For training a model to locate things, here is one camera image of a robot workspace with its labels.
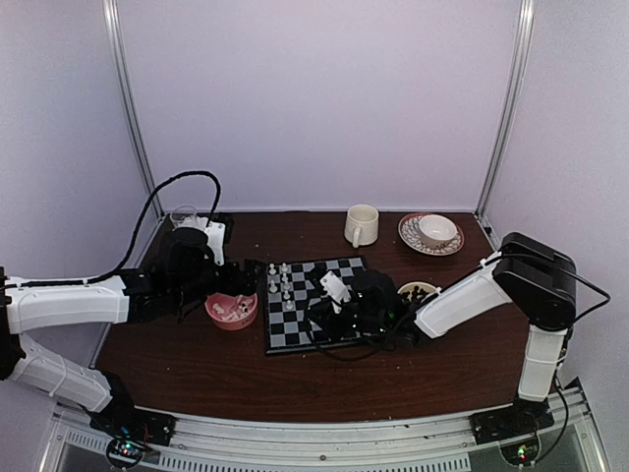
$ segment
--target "black cable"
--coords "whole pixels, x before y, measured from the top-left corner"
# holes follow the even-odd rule
[[[308,329],[306,329],[306,336],[308,337],[308,340],[311,342],[311,344],[314,346],[314,349],[316,349],[317,352],[320,352],[325,357],[329,357],[330,359],[332,359],[334,361],[340,361],[340,362],[358,362],[358,361],[363,361],[365,359],[369,359],[371,356],[377,354],[378,352],[380,352],[383,349],[382,347],[377,346],[374,349],[372,349],[371,351],[369,351],[369,352],[367,352],[365,354],[361,354],[360,356],[356,356],[356,357],[342,357],[342,356],[337,356],[336,354],[332,354],[327,349],[321,347],[321,345],[318,343],[318,341],[315,341],[315,339],[313,338],[312,327],[309,327]]]
[[[542,454],[540,457],[536,457],[534,461],[534,465],[537,465],[540,461],[548,457],[548,455],[557,447],[557,445],[561,441],[561,438],[563,438],[563,435],[565,434],[566,429],[568,428],[568,420],[570,418],[570,408],[568,407],[568,402],[566,401],[566,398],[563,395],[563,391],[561,389],[561,385],[559,385],[559,380],[557,379],[556,374],[554,376],[554,386],[555,386],[555,389],[557,390],[557,394],[559,395],[559,398],[561,398],[561,402],[563,403],[563,407],[566,412],[566,417],[563,420],[563,426],[561,427],[561,431],[559,432],[559,435],[555,438],[552,445],[546,450],[544,454]]]
[[[84,285],[86,283],[102,282],[103,280],[106,280],[107,278],[115,275],[116,272],[121,270],[125,266],[125,264],[129,261],[129,258],[131,257],[131,253],[136,247],[136,241],[138,240],[138,234],[140,233],[140,228],[142,227],[144,217],[146,216],[146,213],[148,212],[148,209],[150,208],[150,204],[152,203],[153,199],[157,196],[159,191],[179,179],[183,179],[184,177],[191,177],[195,175],[199,175],[199,176],[207,177],[211,179],[214,182],[214,185],[216,187],[216,193],[214,195],[214,202],[209,212],[209,220],[211,221],[212,217],[214,216],[214,212],[216,211],[216,207],[218,206],[218,201],[220,200],[220,192],[221,192],[220,182],[218,181],[218,179],[216,178],[214,174],[212,174],[211,172],[207,170],[187,170],[185,172],[180,172],[179,174],[159,184],[150,193],[150,195],[148,196],[148,199],[146,199],[146,202],[144,203],[144,206],[140,213],[140,217],[138,218],[138,221],[136,222],[136,227],[134,228],[134,232],[132,234],[131,242],[129,243],[129,248],[127,249],[127,253],[125,254],[122,261],[120,261],[118,265],[116,265],[115,268],[113,268],[112,270],[109,270],[106,273],[103,273],[102,275],[99,275],[98,277],[93,277],[93,278],[88,278],[88,279],[75,279],[75,280],[35,280],[32,282],[23,283],[21,287],[29,288],[29,287],[49,287],[49,286],[55,286],[55,285]],[[16,288],[16,287],[17,287],[16,284],[11,284],[11,285],[7,285],[5,289]]]
[[[486,262],[486,266],[488,266],[489,264],[493,264],[494,262],[502,260],[502,259],[519,259],[519,260],[521,260],[521,259],[529,259],[529,260],[534,260],[534,261],[536,261],[538,263],[541,263],[541,264],[543,264],[545,266],[552,267],[553,269],[558,270],[558,271],[568,275],[569,277],[577,280],[578,282],[581,282],[586,287],[588,287],[591,290],[597,292],[598,294],[600,294],[604,298],[604,300],[602,302],[599,302],[599,303],[595,304],[594,306],[590,307],[588,310],[586,310],[585,312],[583,312],[579,316],[577,316],[577,318],[575,318],[574,323],[576,323],[578,320],[582,319],[586,315],[590,314],[594,310],[597,310],[600,307],[605,306],[611,300],[611,296],[607,292],[605,292],[600,287],[597,287],[596,285],[594,285],[590,280],[587,280],[586,278],[582,277],[581,275],[577,275],[576,273],[571,272],[570,270],[568,270],[566,268],[559,267],[559,266],[555,265],[554,263],[552,263],[551,261],[548,261],[548,260],[546,260],[544,258],[541,258],[539,256],[535,256],[533,254],[517,254],[517,253],[514,253],[514,254],[502,254],[500,256],[496,256],[495,258],[493,258],[490,261],[487,261]]]

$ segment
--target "checkered board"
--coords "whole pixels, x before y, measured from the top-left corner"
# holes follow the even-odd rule
[[[288,283],[291,285],[289,293],[293,301],[293,310],[286,308],[286,301],[283,298],[281,277],[284,272],[281,271],[281,266],[282,263],[275,264],[277,273],[274,275],[269,275],[268,270],[266,271],[266,310],[264,311],[266,354],[295,353],[315,349],[308,339],[307,329],[312,332],[314,340],[321,347],[356,344],[360,337],[357,332],[333,343],[318,325],[311,324],[305,319],[305,311],[308,306],[321,300],[315,287],[309,280],[306,280],[306,274],[318,266],[324,273],[332,270],[343,280],[343,283],[349,285],[356,273],[367,268],[365,260],[363,258],[350,258],[315,263],[287,263],[288,272],[286,274]],[[278,290],[275,293],[268,291],[271,280],[277,285]]]

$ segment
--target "metal frame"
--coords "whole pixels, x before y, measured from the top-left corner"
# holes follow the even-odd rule
[[[516,102],[518,95],[520,94],[527,60],[529,58],[529,50],[531,48],[534,18],[535,0],[521,0],[520,21],[513,48],[513,60],[511,62],[511,74],[507,85],[507,94],[504,99],[500,124],[498,125],[498,133],[493,144],[489,169],[487,171],[485,183],[483,184],[483,190],[481,191],[481,197],[479,198],[479,203],[476,208],[476,216],[480,220],[481,226],[487,226],[487,206],[489,204],[489,199],[491,198],[491,193],[493,192],[500,164],[504,158],[507,142],[509,140],[509,133],[511,132],[511,128],[513,126]]]
[[[118,83],[120,86],[120,92],[122,93],[122,102],[125,110],[127,128],[129,130],[129,136],[136,155],[136,161],[138,162],[138,168],[142,177],[144,189],[146,190],[146,194],[149,195],[155,189],[155,181],[148,163],[142,132],[140,130],[140,122],[138,120],[138,112],[136,111],[131,91],[129,70],[127,68],[127,60],[125,58],[125,47],[123,45],[120,20],[118,18],[118,1],[103,0],[103,8],[107,35],[109,36],[109,42],[111,43],[111,51],[114,56],[116,71],[118,73]],[[163,216],[164,209],[161,205],[159,196],[155,196],[153,199],[152,208],[155,213],[155,217],[160,218]]]
[[[570,407],[569,424],[575,425],[579,432],[576,440],[584,452],[588,470],[607,472],[584,392],[576,386],[566,390],[565,397]],[[555,425],[544,430],[545,433],[559,430],[565,418],[556,393],[550,396],[549,404]],[[257,423],[174,414],[177,426],[172,443],[169,447],[156,447],[160,456],[151,462],[158,470],[172,471],[416,470],[420,464],[460,458],[465,462],[474,451],[497,447],[497,442],[475,444],[469,420],[472,413],[475,412],[336,424]],[[102,453],[109,441],[104,433],[89,427],[89,418],[76,406],[57,404],[51,423],[45,435],[45,453],[39,462],[38,470],[43,472],[56,472],[66,443]]]

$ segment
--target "white enclosure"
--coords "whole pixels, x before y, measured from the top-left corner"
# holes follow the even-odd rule
[[[143,177],[103,5],[2,2],[0,266],[33,278],[110,269],[127,248],[151,173],[160,182],[182,170],[215,172],[222,210],[474,210],[509,103],[525,3],[535,5],[529,63],[481,216],[498,237],[520,231],[568,254],[611,292],[608,307],[577,325],[561,377],[581,378],[613,470],[624,470],[623,0],[121,2],[149,164]],[[208,209],[212,197],[206,179],[192,179],[164,191],[162,202]],[[156,223],[148,219],[140,249]],[[595,300],[580,289],[581,308]],[[34,338],[85,364],[101,329],[76,325]],[[0,469],[33,468],[51,408],[35,390],[0,383]]]
[[[0,266],[28,278],[113,268],[129,244],[145,191],[102,6],[2,2],[0,63]],[[101,329],[83,324],[33,337],[85,365]],[[34,389],[0,383],[0,470],[34,470],[53,404]]]
[[[488,219],[560,249],[612,302],[576,326],[579,376],[612,470],[629,434],[629,4],[538,3],[531,55]],[[598,300],[579,287],[580,308]]]
[[[475,207],[520,5],[121,2],[156,180],[208,168],[224,209]],[[208,208],[205,182],[165,208]]]

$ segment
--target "brown table surface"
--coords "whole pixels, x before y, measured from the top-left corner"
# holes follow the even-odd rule
[[[237,213],[232,260],[316,261],[363,255],[399,286],[447,286],[490,247],[470,214],[450,213],[465,246],[438,258],[416,253],[397,234],[402,213],[382,213],[377,242],[354,250],[343,213]],[[508,403],[520,378],[528,323],[502,306],[415,349],[358,363],[320,353],[264,355],[263,315],[242,331],[223,331],[203,308],[183,324],[162,318],[111,329],[98,368],[120,375],[140,406],[238,420],[340,422],[423,417]],[[356,355],[368,347],[339,349]]]

